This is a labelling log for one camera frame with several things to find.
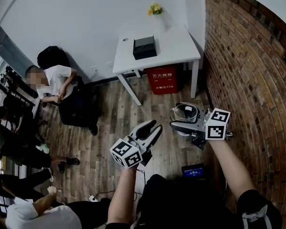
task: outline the small display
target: small display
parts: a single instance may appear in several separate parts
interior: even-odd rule
[[[203,176],[204,176],[204,170],[202,168],[184,171],[184,177],[190,178],[190,177],[203,177]]]

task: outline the red brick wall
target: red brick wall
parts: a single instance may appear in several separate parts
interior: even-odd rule
[[[205,0],[207,87],[230,141],[286,226],[286,24],[256,0]]]

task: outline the person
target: person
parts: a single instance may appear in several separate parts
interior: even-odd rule
[[[50,149],[46,143],[42,143],[33,130],[33,113],[28,108],[14,108],[13,106],[0,106],[0,120],[7,120],[13,124],[13,132],[32,142],[34,145],[48,154]]]
[[[72,84],[76,74],[75,69],[62,65],[46,70],[33,65],[27,69],[25,78],[36,88],[42,102],[58,104],[63,124],[88,127],[92,135],[97,135],[97,117],[92,114],[89,99],[77,83]]]
[[[66,164],[80,164],[77,158],[62,157],[56,154],[46,154],[27,140],[15,135],[9,129],[0,124],[0,156],[6,156],[17,165],[41,169],[50,168],[51,165],[58,164],[59,171],[64,173]]]
[[[132,228],[280,229],[278,209],[254,187],[251,177],[226,141],[210,140],[227,184],[237,201],[232,214],[201,180],[181,178],[175,183],[160,175],[147,182],[138,201]],[[106,229],[131,226],[136,167],[124,169],[112,198]]]
[[[5,198],[19,197],[37,201],[44,197],[44,195],[33,188],[47,180],[50,182],[53,182],[54,180],[52,171],[49,168],[29,175],[23,179],[19,179],[19,177],[13,175],[0,174],[0,196]],[[56,200],[53,200],[51,204],[52,207],[60,205],[62,204]]]
[[[48,210],[57,189],[49,187],[48,191],[33,204],[9,206],[6,219],[0,217],[0,229],[92,229],[107,221],[110,199],[73,202]]]

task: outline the desk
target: desk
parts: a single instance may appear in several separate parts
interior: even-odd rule
[[[139,106],[142,105],[124,73],[135,71],[137,77],[140,78],[138,70],[181,62],[189,62],[192,66],[191,98],[195,98],[200,54],[186,28],[171,27],[166,32],[155,33],[157,56],[135,60],[133,41],[140,38],[142,38],[141,35],[135,35],[131,37],[123,36],[119,39],[112,71],[118,76],[134,101]]]

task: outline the wooden floor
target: wooden floor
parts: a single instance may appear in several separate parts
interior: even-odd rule
[[[163,132],[152,148],[152,160],[146,167],[139,166],[146,172],[146,180],[153,174],[168,178],[179,176],[182,166],[204,161],[200,149],[171,129],[169,111],[178,101],[209,107],[205,92],[200,92],[192,100],[188,81],[178,94],[154,95],[146,75],[141,79],[133,77],[130,83],[138,93],[142,106],[136,105],[120,81],[91,87],[91,92],[100,92],[96,102],[102,115],[98,120],[97,136],[92,136],[87,128],[63,125],[56,106],[48,104],[41,108],[40,116],[49,123],[42,126],[40,131],[51,152],[77,157],[81,161],[79,166],[69,167],[64,174],[59,173],[58,167],[52,168],[53,185],[61,190],[58,200],[65,203],[87,200],[89,195],[115,190],[121,166],[114,161],[109,149],[136,125],[147,120],[155,119],[158,124],[162,124]],[[142,193],[143,188],[144,176],[138,172],[135,191]],[[111,198],[112,195],[106,194],[100,198]]]

